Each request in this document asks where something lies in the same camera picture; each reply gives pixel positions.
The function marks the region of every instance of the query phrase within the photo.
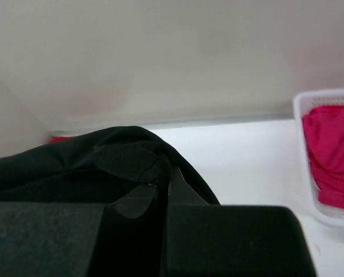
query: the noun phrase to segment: white plastic basket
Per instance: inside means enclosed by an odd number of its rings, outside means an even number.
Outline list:
[[[294,116],[300,148],[301,171],[306,186],[306,197],[311,214],[321,223],[344,228],[344,210],[324,205],[318,201],[318,188],[313,180],[302,124],[302,116],[317,106],[344,105],[344,89],[303,92],[293,100]]]

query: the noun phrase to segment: red cloth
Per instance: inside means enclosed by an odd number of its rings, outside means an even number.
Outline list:
[[[303,126],[318,200],[344,209],[344,106],[314,108]]]
[[[51,140],[48,142],[48,144],[58,143],[60,141],[69,140],[72,138],[73,137],[52,137]]]

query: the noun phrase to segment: wall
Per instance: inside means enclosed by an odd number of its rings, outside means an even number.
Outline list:
[[[43,124],[0,81],[0,157],[42,145],[47,138]]]
[[[290,113],[344,87],[344,0],[4,0],[0,79],[49,130]]]

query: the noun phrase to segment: white table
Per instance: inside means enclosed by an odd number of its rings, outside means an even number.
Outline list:
[[[293,120],[152,131],[195,167],[221,204],[289,207],[302,224],[318,275],[344,277],[344,233],[308,213]]]

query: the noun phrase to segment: pink cloth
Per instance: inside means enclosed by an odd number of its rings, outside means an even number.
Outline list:
[[[303,126],[318,200],[344,209],[344,106],[314,108]]]

